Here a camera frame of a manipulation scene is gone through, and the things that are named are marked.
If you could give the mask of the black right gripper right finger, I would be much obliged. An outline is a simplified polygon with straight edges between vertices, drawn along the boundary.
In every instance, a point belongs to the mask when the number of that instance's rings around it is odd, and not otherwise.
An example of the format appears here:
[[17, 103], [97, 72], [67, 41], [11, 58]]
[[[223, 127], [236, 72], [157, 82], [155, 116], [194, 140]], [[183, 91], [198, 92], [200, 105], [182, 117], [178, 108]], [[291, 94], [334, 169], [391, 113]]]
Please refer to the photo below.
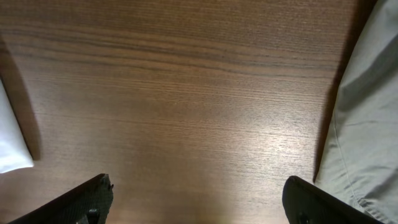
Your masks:
[[290, 224], [382, 224], [297, 176], [290, 176], [282, 192]]

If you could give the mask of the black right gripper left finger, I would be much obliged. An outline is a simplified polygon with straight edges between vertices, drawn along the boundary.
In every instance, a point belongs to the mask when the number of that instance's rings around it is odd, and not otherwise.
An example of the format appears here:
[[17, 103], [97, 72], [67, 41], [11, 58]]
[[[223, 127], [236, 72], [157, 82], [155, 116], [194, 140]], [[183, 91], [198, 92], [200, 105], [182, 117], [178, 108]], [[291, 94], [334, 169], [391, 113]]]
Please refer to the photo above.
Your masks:
[[99, 174], [9, 224], [105, 224], [113, 202], [108, 174]]

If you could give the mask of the white t-shirt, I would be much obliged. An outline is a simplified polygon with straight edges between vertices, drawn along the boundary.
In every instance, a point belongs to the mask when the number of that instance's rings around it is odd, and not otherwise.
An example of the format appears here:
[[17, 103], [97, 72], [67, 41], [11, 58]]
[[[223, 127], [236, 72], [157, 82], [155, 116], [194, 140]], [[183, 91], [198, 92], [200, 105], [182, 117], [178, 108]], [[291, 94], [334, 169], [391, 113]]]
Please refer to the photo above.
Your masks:
[[0, 153], [1, 173], [34, 166], [21, 129], [1, 82]]

